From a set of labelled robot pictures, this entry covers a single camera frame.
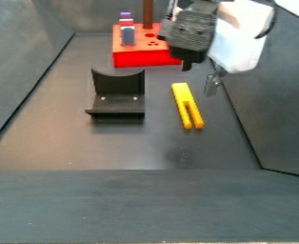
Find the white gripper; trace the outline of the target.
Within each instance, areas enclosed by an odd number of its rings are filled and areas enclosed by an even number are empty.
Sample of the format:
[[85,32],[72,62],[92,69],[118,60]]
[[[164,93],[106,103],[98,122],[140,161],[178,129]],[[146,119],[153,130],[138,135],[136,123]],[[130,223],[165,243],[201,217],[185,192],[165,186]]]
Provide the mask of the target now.
[[216,32],[205,58],[211,58],[219,67],[205,79],[207,96],[216,94],[221,78],[228,73],[256,67],[276,10],[253,0],[220,0],[216,16]]

